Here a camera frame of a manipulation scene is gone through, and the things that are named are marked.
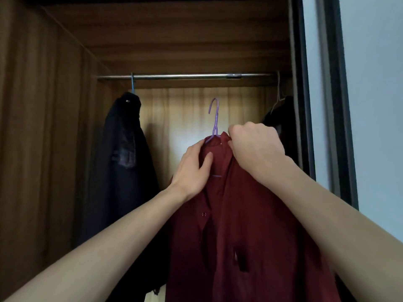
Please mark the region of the person's right hand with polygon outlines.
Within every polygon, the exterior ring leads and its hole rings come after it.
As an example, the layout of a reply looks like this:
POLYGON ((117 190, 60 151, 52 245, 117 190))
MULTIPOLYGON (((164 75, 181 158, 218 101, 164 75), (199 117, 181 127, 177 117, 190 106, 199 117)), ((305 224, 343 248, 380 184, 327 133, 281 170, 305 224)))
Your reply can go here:
POLYGON ((285 149, 274 127, 262 123, 249 124, 249 152, 233 154, 238 164, 256 181, 275 190, 284 170, 294 161, 285 155, 285 149))

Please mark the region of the person's left hand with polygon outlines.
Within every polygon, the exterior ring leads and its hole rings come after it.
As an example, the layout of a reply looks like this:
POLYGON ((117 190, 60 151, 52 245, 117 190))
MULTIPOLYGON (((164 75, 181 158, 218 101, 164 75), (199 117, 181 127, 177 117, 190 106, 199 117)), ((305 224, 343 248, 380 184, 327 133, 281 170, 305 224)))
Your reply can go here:
POLYGON ((203 176, 199 172, 203 164, 200 164, 199 154, 204 143, 204 140, 200 140, 187 148, 169 185, 181 202, 186 202, 200 193, 209 179, 209 176, 203 176))

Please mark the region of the purple plastic hanger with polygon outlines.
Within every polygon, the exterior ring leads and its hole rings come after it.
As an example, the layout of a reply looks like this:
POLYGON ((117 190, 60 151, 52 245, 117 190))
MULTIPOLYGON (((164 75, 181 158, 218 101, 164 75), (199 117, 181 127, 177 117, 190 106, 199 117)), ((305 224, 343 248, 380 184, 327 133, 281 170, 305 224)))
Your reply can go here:
POLYGON ((216 103, 216 108, 214 111, 214 125, 213 125, 213 129, 212 129, 212 133, 211 135, 205 140, 205 145, 213 142, 213 145, 211 146, 211 148, 213 146, 216 146, 216 139, 219 140, 219 144, 221 144, 221 135, 219 134, 219 129, 218 129, 218 121, 219 121, 219 108, 220 108, 220 103, 219 103, 219 99, 218 98, 213 98, 212 101, 210 102, 209 105, 209 109, 208 109, 208 114, 210 114, 212 112, 213 109, 213 105, 214 103, 216 103))

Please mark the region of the dark red shirt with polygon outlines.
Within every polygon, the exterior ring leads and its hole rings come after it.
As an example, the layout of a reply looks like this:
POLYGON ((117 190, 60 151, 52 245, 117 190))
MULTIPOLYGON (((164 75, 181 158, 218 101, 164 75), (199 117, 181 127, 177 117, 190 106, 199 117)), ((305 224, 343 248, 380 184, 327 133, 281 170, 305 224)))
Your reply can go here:
POLYGON ((210 177, 167 223, 165 302, 340 302, 320 249, 286 205, 242 169, 226 132, 210 177))

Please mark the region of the person's right forearm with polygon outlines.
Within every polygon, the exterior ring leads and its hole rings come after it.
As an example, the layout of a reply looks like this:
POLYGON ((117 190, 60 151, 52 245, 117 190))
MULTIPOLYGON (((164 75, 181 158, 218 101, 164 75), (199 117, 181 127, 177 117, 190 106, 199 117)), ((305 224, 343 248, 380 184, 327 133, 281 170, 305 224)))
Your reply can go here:
POLYGON ((257 163, 358 302, 403 302, 403 243, 307 176, 287 157, 257 163))

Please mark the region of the person's left forearm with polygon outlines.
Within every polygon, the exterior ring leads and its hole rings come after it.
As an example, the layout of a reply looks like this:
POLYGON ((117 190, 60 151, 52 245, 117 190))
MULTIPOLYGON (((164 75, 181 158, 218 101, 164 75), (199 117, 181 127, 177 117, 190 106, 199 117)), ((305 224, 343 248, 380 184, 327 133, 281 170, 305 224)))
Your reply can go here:
POLYGON ((170 186, 42 271, 4 302, 105 302, 187 195, 170 186))

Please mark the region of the black garment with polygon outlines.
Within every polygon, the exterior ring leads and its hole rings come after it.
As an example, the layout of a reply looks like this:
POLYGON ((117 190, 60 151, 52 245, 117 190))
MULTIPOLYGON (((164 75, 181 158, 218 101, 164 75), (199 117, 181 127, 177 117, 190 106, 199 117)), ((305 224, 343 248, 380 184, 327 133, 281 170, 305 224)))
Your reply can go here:
POLYGON ((295 119, 294 97, 286 96, 284 103, 268 112, 263 118, 265 126, 274 127, 284 146, 285 155, 298 165, 297 126, 295 119))

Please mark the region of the metal closet rod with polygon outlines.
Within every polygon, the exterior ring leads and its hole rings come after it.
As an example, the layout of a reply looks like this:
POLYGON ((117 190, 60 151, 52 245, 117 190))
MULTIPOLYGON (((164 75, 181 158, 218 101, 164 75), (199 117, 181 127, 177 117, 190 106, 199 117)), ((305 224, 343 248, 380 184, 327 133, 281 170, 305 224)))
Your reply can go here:
POLYGON ((277 72, 270 73, 221 73, 221 74, 130 74, 130 75, 100 75, 101 81, 159 81, 159 80, 240 80, 245 78, 266 78, 277 76, 277 72))

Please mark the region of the dark navy jacket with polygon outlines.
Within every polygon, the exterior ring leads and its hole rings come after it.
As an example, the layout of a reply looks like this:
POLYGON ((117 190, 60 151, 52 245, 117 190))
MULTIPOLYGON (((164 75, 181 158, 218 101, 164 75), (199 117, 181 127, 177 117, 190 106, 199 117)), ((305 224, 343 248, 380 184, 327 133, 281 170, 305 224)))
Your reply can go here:
MULTIPOLYGON (((106 116, 77 246, 160 192, 140 126, 140 108, 140 98, 125 92, 106 116)), ((107 302, 144 302, 147 293, 165 284, 168 264, 168 236, 161 229, 120 279, 107 302)))

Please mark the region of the wooden wardrobe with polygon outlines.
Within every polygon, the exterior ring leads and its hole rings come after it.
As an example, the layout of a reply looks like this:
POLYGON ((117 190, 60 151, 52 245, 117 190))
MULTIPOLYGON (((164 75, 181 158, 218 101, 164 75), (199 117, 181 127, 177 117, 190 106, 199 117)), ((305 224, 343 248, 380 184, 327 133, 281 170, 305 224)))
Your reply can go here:
POLYGON ((276 71, 292 94, 289 0, 41 6, 0 0, 0 301, 70 252, 95 185, 118 74, 271 73, 242 81, 136 81, 160 187, 186 147, 259 122, 276 71))

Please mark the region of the black sliding door frame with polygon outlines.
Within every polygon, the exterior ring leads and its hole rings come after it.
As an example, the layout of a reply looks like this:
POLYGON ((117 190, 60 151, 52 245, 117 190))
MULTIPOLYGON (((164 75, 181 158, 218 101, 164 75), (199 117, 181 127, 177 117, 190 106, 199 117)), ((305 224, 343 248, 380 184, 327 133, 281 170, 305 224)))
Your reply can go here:
POLYGON ((359 209, 339 0, 287 0, 298 164, 359 209))

